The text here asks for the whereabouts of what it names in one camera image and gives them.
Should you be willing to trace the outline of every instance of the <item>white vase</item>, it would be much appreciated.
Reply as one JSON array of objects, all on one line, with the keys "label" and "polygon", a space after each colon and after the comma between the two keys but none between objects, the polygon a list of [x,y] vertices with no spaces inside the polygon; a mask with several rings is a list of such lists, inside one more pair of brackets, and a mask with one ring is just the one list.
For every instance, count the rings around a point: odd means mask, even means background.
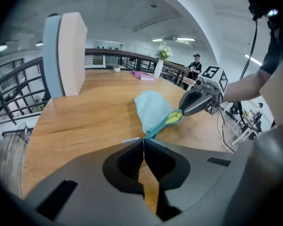
[{"label": "white vase", "polygon": [[115,67],[113,70],[114,70],[114,72],[117,72],[117,73],[118,73],[118,72],[121,71],[121,68]]},{"label": "white vase", "polygon": [[157,65],[156,65],[156,68],[155,68],[155,71],[154,71],[154,78],[156,78],[156,79],[159,78],[163,65],[164,65],[164,61],[160,59],[157,62]]}]

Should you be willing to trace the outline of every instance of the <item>black slot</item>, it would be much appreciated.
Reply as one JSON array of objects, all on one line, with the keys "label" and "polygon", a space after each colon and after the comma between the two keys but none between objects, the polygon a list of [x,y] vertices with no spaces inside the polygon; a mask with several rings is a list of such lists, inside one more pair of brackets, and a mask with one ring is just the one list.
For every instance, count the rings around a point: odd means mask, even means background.
[{"label": "black slot", "polygon": [[138,175],[143,162],[143,140],[110,155],[103,163],[106,180],[123,193],[144,195]]},{"label": "black slot", "polygon": [[54,220],[68,198],[75,190],[77,183],[64,180],[58,187],[38,206],[36,211],[50,220]]},{"label": "black slot", "polygon": [[188,177],[191,166],[182,155],[149,139],[144,140],[145,161],[164,190],[179,188]]},{"label": "black slot", "polygon": [[177,207],[173,207],[169,204],[165,191],[160,187],[156,215],[159,216],[161,220],[167,221],[180,213],[181,211]]},{"label": "black slot", "polygon": [[228,167],[231,163],[231,161],[216,158],[216,157],[210,157],[209,159],[207,159],[207,161],[210,163],[225,166],[225,167]]}]

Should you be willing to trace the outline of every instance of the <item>person's arm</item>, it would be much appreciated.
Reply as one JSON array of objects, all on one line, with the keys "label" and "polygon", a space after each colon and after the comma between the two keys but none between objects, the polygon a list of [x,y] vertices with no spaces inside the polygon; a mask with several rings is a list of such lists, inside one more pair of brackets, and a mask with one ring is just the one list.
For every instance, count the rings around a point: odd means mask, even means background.
[{"label": "person's arm", "polygon": [[230,83],[225,91],[225,101],[250,100],[260,96],[259,90],[274,73],[280,61],[280,47],[275,38],[275,32],[271,31],[268,52],[257,73],[250,74],[240,81]]},{"label": "person's arm", "polygon": [[270,74],[259,69],[242,80],[230,83],[225,91],[224,101],[251,100],[260,96],[259,90],[268,81]]},{"label": "person's arm", "polygon": [[186,67],[186,69],[187,69],[187,71],[190,73],[190,72],[192,72],[192,70],[191,70],[191,66],[193,65],[193,62],[188,66],[188,67]]},{"label": "person's arm", "polygon": [[201,72],[201,68],[202,68],[202,65],[199,65],[197,70],[193,70],[193,72],[200,73]]}]

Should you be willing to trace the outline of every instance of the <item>black sleeve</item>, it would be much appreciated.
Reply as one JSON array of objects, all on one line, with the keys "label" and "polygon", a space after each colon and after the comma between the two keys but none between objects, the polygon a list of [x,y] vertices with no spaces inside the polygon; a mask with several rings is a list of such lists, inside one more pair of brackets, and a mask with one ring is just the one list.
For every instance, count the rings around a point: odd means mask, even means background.
[{"label": "black sleeve", "polygon": [[261,70],[266,71],[270,75],[275,72],[280,62],[280,46],[275,38],[274,31],[271,31],[268,52],[265,55]]},{"label": "black sleeve", "polygon": [[200,71],[199,73],[201,73],[201,69],[202,69],[202,64],[200,64],[200,65],[197,67],[196,70],[199,70],[199,71]]}]

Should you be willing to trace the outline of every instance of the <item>white flowers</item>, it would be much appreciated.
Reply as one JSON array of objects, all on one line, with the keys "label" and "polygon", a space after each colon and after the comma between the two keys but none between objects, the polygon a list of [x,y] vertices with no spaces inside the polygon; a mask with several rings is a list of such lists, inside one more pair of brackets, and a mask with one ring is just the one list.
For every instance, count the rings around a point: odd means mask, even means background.
[{"label": "white flowers", "polygon": [[170,47],[168,47],[165,43],[159,45],[158,52],[156,55],[161,60],[167,60],[169,57],[173,56]]}]

